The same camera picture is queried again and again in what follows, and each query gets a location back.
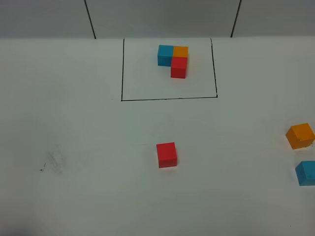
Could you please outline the red template cube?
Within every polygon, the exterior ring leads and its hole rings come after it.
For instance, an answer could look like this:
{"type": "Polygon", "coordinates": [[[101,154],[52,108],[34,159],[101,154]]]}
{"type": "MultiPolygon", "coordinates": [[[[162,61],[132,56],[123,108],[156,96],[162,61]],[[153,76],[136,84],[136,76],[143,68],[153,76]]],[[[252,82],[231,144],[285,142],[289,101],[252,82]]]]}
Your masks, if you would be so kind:
{"type": "Polygon", "coordinates": [[[173,57],[171,62],[171,78],[185,79],[187,74],[187,57],[173,57]]]}

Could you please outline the orange template cube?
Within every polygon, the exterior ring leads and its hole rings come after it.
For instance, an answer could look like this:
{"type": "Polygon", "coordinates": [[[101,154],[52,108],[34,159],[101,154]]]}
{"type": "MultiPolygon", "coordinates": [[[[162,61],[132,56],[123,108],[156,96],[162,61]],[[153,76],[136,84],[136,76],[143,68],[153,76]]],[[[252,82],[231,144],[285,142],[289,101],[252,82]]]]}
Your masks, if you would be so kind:
{"type": "Polygon", "coordinates": [[[174,46],[173,57],[187,58],[189,55],[189,48],[187,46],[174,46]]]}

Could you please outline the blue template cube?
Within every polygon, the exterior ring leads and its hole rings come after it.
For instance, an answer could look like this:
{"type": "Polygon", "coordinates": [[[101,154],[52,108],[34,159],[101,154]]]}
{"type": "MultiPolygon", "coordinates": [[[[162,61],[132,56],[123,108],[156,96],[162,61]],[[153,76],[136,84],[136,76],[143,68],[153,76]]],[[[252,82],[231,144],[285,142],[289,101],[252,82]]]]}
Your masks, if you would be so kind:
{"type": "Polygon", "coordinates": [[[159,45],[157,54],[158,66],[171,66],[173,49],[174,46],[159,45]]]}

